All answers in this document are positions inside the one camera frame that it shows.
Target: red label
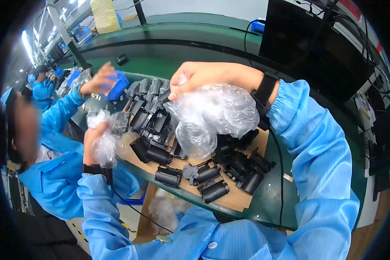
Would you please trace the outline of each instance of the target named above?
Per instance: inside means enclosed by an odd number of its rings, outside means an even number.
[[[350,13],[357,18],[361,17],[360,9],[351,0],[339,0],[339,2],[348,10]]]

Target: black cylindrical part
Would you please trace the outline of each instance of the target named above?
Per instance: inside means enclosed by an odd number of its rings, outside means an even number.
[[[247,176],[253,171],[247,156],[238,151],[235,152],[235,156],[231,162],[231,167],[242,176]]]
[[[263,178],[263,174],[260,174],[255,171],[245,178],[245,181],[243,185],[241,185],[240,189],[250,195],[253,195],[254,192],[257,190],[257,187],[260,185],[260,182],[262,182]]]
[[[198,177],[196,178],[196,181],[198,185],[213,179],[215,177],[218,177],[220,168],[215,166],[213,168],[210,168],[208,165],[205,165],[201,169],[198,170]]]
[[[149,160],[146,158],[146,152],[149,149],[149,141],[145,136],[141,136],[130,143],[130,147],[137,155],[140,161],[143,163],[148,163]]]
[[[156,171],[155,180],[169,186],[177,187],[180,184],[180,175],[172,175],[162,171]]]
[[[228,192],[229,190],[227,190],[227,183],[225,183],[223,180],[200,191],[202,200],[206,204],[223,197]]]
[[[172,162],[172,156],[167,151],[154,145],[151,145],[149,150],[147,150],[146,158],[162,166]]]

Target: black cable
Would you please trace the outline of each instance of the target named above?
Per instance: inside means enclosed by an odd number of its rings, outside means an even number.
[[[244,52],[247,53],[247,48],[246,48],[246,37],[247,37],[247,33],[248,33],[248,28],[250,27],[250,25],[254,22],[258,22],[259,19],[255,19],[255,20],[252,20],[248,25],[247,25],[247,29],[246,29],[246,32],[244,34]],[[254,65],[253,63],[251,62],[250,59],[248,59],[248,61],[250,62],[251,66],[254,68]]]
[[[270,132],[271,136],[273,137],[273,139],[275,140],[277,151],[279,152],[279,160],[280,160],[280,175],[281,175],[281,180],[280,180],[280,202],[281,202],[281,205],[280,205],[280,215],[279,215],[279,229],[281,230],[281,216],[282,216],[282,213],[283,213],[283,175],[284,175],[284,172],[283,172],[283,158],[281,156],[281,149],[280,149],[280,146],[279,146],[279,142],[276,139],[275,133],[273,132],[273,130],[271,128],[269,128],[269,132]]]
[[[163,228],[164,230],[167,230],[169,231],[171,234],[173,233],[172,231],[168,230],[167,228],[157,224],[155,221],[149,219],[149,217],[147,217],[146,215],[144,215],[143,213],[141,213],[140,211],[136,210],[135,208],[133,208],[125,199],[123,199],[114,189],[114,185],[112,184],[111,185],[111,189],[113,190],[114,194],[117,195],[122,201],[124,201],[130,208],[132,208],[135,212],[139,213],[140,215],[144,216],[146,219],[148,219],[149,221],[151,221],[152,223],[155,223],[157,226]]]

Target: fluorescent light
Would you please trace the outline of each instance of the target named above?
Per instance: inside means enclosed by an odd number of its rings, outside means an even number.
[[[78,0],[78,7],[80,7],[86,0]]]
[[[29,44],[29,41],[27,40],[27,34],[26,34],[25,30],[23,30],[23,32],[21,33],[21,41],[23,42],[23,45],[26,49],[27,55],[29,56],[31,63],[33,65],[35,65],[35,63],[33,62],[33,57],[32,57],[32,48]]]

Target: factory workstation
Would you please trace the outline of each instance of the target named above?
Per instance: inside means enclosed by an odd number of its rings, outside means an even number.
[[[0,97],[36,257],[362,257],[390,199],[390,56],[352,0],[36,8]]]

